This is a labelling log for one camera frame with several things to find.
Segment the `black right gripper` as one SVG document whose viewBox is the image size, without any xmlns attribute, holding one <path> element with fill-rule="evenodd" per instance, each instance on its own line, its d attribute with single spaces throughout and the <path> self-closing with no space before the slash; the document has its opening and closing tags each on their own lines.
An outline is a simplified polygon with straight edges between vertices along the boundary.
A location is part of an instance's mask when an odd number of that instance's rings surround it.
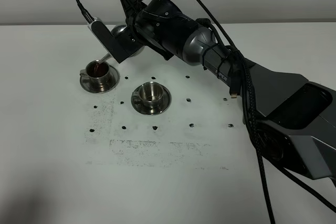
<svg viewBox="0 0 336 224">
<path fill-rule="evenodd" d="M 134 37 L 165 60 L 199 60 L 193 40 L 199 23 L 184 15 L 170 0 L 120 0 L 125 21 Z"/>
</svg>

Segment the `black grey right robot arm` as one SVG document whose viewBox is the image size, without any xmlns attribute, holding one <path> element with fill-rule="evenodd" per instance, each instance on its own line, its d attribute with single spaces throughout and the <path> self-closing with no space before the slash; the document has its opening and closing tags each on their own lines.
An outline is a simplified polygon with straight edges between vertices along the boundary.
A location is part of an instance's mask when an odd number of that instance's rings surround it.
<svg viewBox="0 0 336 224">
<path fill-rule="evenodd" d="M 311 179 L 335 178 L 334 90 L 242 58 L 219 40 L 209 19 L 191 19 L 170 0 L 120 1 L 141 43 L 165 59 L 202 65 L 245 99 L 266 159 Z"/>
</svg>

